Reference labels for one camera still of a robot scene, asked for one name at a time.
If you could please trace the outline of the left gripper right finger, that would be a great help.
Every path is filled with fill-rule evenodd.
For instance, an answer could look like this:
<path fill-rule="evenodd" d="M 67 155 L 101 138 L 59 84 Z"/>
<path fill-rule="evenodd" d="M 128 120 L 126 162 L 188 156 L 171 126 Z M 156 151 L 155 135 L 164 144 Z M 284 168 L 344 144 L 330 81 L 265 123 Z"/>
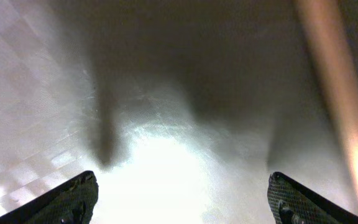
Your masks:
<path fill-rule="evenodd" d="M 271 173 L 267 198 L 276 224 L 358 223 L 357 215 L 281 172 Z"/>

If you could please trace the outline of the wooden chopstick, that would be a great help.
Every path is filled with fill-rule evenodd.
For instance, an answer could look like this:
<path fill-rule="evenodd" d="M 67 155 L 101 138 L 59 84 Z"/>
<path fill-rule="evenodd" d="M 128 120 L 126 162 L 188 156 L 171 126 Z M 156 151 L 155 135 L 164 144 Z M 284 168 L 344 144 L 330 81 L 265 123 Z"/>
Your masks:
<path fill-rule="evenodd" d="M 337 1 L 297 0 L 358 198 L 358 80 Z"/>

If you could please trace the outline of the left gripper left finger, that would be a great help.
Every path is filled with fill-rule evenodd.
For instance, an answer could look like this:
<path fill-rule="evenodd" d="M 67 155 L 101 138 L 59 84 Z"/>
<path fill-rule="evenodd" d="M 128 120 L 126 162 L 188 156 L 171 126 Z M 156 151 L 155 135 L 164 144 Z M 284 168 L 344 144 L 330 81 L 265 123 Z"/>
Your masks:
<path fill-rule="evenodd" d="M 98 201 L 94 172 L 84 171 L 0 217 L 0 224 L 89 224 Z"/>

